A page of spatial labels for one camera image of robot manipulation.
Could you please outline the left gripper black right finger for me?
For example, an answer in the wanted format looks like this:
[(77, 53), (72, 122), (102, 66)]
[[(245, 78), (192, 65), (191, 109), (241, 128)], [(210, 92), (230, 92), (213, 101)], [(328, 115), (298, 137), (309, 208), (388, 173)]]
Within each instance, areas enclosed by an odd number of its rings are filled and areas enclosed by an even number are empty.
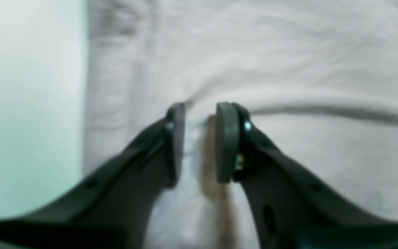
[(216, 105), (217, 180), (240, 183), (261, 249), (398, 249), (398, 221), (349, 202), (284, 154), (237, 103)]

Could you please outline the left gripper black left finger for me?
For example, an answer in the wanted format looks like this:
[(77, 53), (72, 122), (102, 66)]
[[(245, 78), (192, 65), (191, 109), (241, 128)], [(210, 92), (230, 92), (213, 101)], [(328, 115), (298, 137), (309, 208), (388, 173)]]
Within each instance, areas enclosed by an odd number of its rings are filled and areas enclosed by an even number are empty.
[(141, 249), (153, 206), (181, 174), (185, 104), (57, 200), (0, 219), (0, 249)]

